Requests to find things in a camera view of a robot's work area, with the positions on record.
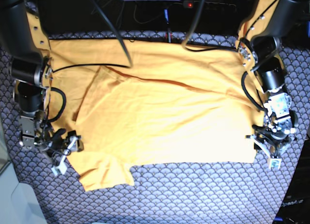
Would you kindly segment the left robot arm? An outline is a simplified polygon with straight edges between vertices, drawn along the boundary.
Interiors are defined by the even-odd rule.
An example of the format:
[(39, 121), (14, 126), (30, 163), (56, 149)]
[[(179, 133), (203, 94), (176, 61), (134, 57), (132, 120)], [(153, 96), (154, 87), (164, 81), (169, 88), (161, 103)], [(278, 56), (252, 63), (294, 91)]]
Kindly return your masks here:
[(238, 32), (236, 49), (245, 68), (241, 86), (254, 107), (264, 114), (262, 126), (252, 125), (254, 133), (246, 138), (266, 154), (270, 169), (280, 168), (281, 156), (291, 145), (298, 127), (279, 56), (281, 38), (302, 16), (309, 1), (255, 0)]

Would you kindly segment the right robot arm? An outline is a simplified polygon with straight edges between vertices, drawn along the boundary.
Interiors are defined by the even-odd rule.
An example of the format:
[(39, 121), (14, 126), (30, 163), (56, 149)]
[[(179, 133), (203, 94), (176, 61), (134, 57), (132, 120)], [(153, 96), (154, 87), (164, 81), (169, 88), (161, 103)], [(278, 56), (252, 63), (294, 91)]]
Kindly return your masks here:
[(55, 176), (67, 171), (65, 160), (83, 150), (81, 136), (66, 129), (54, 130), (66, 106), (65, 93), (51, 86), (49, 52), (36, 47), (28, 22), (25, 0), (0, 0), (0, 45), (12, 55), (9, 75), (15, 80), (13, 99), (19, 105), (20, 145), (38, 149), (51, 163)]

